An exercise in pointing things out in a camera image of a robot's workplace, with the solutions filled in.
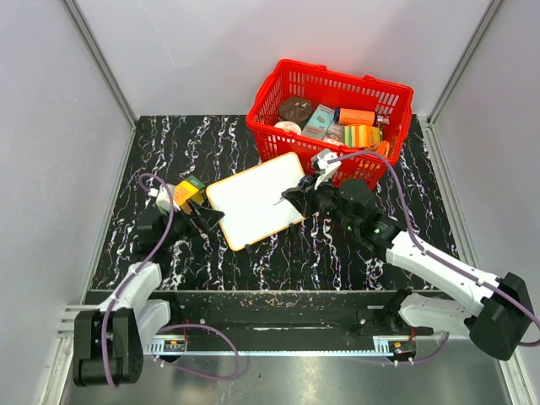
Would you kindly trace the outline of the white marker blue cap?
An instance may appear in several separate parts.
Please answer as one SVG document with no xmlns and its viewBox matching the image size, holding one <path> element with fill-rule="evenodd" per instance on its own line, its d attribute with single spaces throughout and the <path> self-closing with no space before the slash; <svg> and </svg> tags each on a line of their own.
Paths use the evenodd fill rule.
<svg viewBox="0 0 540 405">
<path fill-rule="evenodd" d="M 298 208 L 305 197 L 306 184 L 310 181 L 308 175 L 303 176 L 296 186 L 290 187 L 281 192 L 280 198 L 274 203 L 274 206 L 287 201 L 292 206 Z"/>
</svg>

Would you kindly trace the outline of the white board yellow frame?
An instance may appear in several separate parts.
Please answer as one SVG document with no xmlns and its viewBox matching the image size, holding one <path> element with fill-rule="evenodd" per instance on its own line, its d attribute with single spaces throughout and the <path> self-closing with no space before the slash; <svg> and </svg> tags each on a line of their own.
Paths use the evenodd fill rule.
<svg viewBox="0 0 540 405">
<path fill-rule="evenodd" d="M 297 154 L 289 152 L 208 186 L 212 208 L 224 213 L 219 224 L 229 248 L 240 251 L 303 221 L 281 199 L 303 176 Z"/>
</svg>

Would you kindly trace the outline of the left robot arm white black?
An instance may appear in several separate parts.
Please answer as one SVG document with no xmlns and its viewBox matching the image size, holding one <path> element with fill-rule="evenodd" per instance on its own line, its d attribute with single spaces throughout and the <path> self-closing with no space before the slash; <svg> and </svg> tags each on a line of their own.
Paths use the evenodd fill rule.
<svg viewBox="0 0 540 405">
<path fill-rule="evenodd" d="M 148 208 L 136 220 L 137 261 L 98 307 L 80 311 L 73 327 L 73 382 L 76 386 L 133 384 L 143 369 L 143 349 L 160 329 L 181 328 L 181 311 L 150 295 L 161 285 L 159 258 L 182 237 L 202 236 L 224 218 L 219 210 L 187 201 L 187 210 Z"/>
</svg>

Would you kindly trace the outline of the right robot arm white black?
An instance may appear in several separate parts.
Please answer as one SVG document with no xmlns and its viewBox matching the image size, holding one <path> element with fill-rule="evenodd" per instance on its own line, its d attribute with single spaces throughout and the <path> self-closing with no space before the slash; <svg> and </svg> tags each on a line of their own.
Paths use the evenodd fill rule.
<svg viewBox="0 0 540 405">
<path fill-rule="evenodd" d="M 405 224 L 376 208 L 375 196 L 364 181 L 346 180 L 334 186 L 305 176 L 281 198 L 305 217 L 328 215 L 374 257 L 447 294 L 443 300 L 397 293 L 386 304 L 381 320 L 388 331 L 402 334 L 410 327 L 427 327 L 468 337 L 489 356 L 506 361 L 532 324 L 532 303 L 522 278 L 481 271 L 419 239 Z"/>
</svg>

